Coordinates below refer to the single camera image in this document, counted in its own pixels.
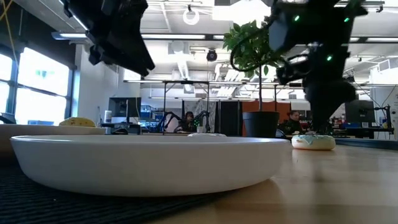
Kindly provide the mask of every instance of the desk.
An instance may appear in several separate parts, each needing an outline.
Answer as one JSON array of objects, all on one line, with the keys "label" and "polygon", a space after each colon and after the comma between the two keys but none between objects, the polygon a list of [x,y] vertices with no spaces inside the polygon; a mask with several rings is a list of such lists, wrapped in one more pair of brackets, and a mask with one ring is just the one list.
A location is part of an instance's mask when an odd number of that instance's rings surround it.
[{"label": "desk", "polygon": [[398,223],[397,191],[394,151],[349,146],[294,150],[270,180],[152,223]]},{"label": "desk", "polygon": [[347,135],[357,136],[360,138],[374,139],[375,132],[389,132],[389,130],[385,128],[346,128]]}]

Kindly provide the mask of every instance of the dark mat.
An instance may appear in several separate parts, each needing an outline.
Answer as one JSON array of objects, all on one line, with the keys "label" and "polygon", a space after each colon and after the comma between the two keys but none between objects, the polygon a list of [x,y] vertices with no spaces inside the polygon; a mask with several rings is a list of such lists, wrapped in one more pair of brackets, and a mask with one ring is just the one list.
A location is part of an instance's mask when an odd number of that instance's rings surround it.
[{"label": "dark mat", "polygon": [[159,198],[75,194],[39,185],[17,166],[0,167],[0,223],[142,223],[229,193]]}]

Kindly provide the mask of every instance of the woman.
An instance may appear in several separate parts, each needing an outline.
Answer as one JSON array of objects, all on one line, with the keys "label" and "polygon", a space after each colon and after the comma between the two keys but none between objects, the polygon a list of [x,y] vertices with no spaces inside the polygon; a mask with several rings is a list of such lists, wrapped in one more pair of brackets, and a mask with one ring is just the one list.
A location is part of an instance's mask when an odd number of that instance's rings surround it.
[{"label": "woman", "polygon": [[292,110],[288,113],[289,120],[284,121],[279,129],[281,129],[285,134],[293,134],[296,131],[303,133],[303,129],[300,124],[300,113],[298,111]]},{"label": "woman", "polygon": [[178,127],[174,129],[175,133],[179,131],[187,133],[194,133],[197,131],[197,127],[193,123],[193,113],[191,111],[185,113],[184,119],[182,119]]}]

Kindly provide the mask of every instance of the plant pot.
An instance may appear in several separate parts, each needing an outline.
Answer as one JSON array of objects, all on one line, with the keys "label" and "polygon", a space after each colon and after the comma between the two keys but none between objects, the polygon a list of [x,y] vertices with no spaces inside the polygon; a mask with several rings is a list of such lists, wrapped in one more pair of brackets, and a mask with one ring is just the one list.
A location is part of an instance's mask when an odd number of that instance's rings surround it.
[{"label": "plant pot", "polygon": [[257,111],[243,113],[246,136],[252,138],[274,138],[279,121],[279,113]]}]

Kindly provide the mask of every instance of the white bowl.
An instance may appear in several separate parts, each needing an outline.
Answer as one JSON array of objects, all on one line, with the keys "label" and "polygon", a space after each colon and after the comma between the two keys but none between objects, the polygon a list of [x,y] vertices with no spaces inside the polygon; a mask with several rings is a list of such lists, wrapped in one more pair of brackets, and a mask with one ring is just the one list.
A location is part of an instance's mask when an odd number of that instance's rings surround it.
[{"label": "white bowl", "polygon": [[181,136],[20,136],[11,139],[30,179],[59,190],[156,197],[238,189],[273,176],[281,139]]},{"label": "white bowl", "polygon": [[81,134],[105,134],[104,128],[89,128],[76,126],[46,126],[23,124],[0,124],[0,159],[10,163],[16,162],[12,151],[10,138],[13,136],[36,135],[81,135]]}]

